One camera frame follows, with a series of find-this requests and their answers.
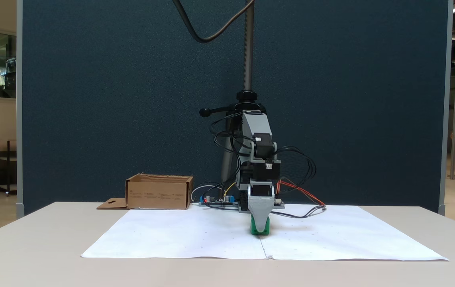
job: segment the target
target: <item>open cardboard box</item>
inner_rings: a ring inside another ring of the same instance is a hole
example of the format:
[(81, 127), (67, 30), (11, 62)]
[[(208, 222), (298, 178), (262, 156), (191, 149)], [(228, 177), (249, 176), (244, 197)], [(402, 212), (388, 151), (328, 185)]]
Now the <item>open cardboard box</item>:
[(187, 209), (192, 176), (136, 174), (125, 181), (125, 198), (111, 198), (97, 209)]

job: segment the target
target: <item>window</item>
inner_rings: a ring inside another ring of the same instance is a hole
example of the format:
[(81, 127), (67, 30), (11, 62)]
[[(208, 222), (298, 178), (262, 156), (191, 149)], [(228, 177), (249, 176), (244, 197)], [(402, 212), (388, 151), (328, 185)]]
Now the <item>window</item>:
[(17, 37), (0, 30), (0, 101), (15, 101), (17, 97)]

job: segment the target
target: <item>tabletop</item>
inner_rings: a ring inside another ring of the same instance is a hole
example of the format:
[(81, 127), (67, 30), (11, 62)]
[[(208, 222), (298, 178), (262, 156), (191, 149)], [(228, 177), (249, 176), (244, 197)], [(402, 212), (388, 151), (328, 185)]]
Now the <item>tabletop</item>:
[(455, 221), (420, 207), (361, 206), (450, 261), (81, 258), (127, 210), (56, 202), (0, 228), (0, 286), (455, 286)]

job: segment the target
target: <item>white paper sheet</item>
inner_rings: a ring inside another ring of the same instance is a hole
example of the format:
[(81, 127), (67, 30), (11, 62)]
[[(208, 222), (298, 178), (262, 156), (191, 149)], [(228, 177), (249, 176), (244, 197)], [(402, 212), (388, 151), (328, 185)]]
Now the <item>white paper sheet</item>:
[(266, 258), (248, 229), (251, 215), (191, 205), (187, 210), (133, 209), (82, 257)]
[[(311, 207), (286, 204), (284, 212)], [(269, 236), (252, 236), (250, 222), (249, 214), (195, 205), (131, 210), (82, 257), (447, 260), (357, 206), (328, 206), (305, 219), (271, 214)]]

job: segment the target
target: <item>yellow wire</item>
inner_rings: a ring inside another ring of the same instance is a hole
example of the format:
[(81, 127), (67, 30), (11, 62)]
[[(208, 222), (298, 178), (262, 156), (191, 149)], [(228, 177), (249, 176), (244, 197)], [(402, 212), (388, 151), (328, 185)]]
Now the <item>yellow wire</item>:
[(228, 194), (228, 191), (231, 189), (231, 187), (233, 187), (233, 185), (235, 185), (236, 181), (233, 182), (227, 189), (226, 189), (226, 192), (224, 193), (224, 197), (226, 197), (226, 194)]

